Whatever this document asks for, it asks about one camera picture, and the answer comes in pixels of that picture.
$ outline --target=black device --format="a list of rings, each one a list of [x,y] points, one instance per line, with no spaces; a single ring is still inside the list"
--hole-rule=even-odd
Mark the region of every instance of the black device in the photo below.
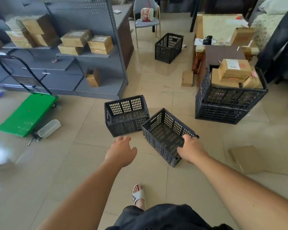
[[[211,45],[212,42],[212,35],[208,35],[204,40],[203,40],[203,45]]]

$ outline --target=canvas bag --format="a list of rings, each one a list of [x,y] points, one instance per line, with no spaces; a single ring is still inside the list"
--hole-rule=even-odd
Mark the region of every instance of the canvas bag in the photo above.
[[[147,0],[149,4],[149,8],[143,8],[141,10],[141,21],[142,22],[152,22],[154,20],[154,9],[150,7],[150,3]]]

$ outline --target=crate handle hole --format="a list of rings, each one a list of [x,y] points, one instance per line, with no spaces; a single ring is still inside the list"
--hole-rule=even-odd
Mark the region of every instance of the crate handle hole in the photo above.
[[[154,117],[150,122],[154,121],[157,117]]]

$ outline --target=foot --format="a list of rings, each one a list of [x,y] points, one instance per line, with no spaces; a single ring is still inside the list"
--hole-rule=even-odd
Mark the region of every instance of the foot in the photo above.
[[[140,190],[142,190],[143,189],[143,187],[141,186],[141,185],[137,185],[134,189],[133,189],[133,193],[136,193],[136,192],[138,192],[138,191],[140,191]],[[144,199],[139,199],[138,201],[136,201],[136,203],[135,203],[135,205],[138,207],[138,208],[140,208],[140,209],[142,209],[143,211],[145,211],[145,201],[144,201]]]

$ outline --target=white slipper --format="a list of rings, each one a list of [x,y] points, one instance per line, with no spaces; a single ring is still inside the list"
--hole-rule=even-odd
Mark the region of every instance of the white slipper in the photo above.
[[[145,203],[145,208],[146,208],[144,187],[142,186],[142,189],[141,189],[141,190],[139,190],[138,192],[133,193],[134,188],[135,188],[137,185],[135,185],[135,186],[133,187],[133,189],[132,189],[133,203],[134,203],[134,205],[135,205],[135,203],[136,203],[139,199],[143,199],[143,200],[144,200],[144,203]]]

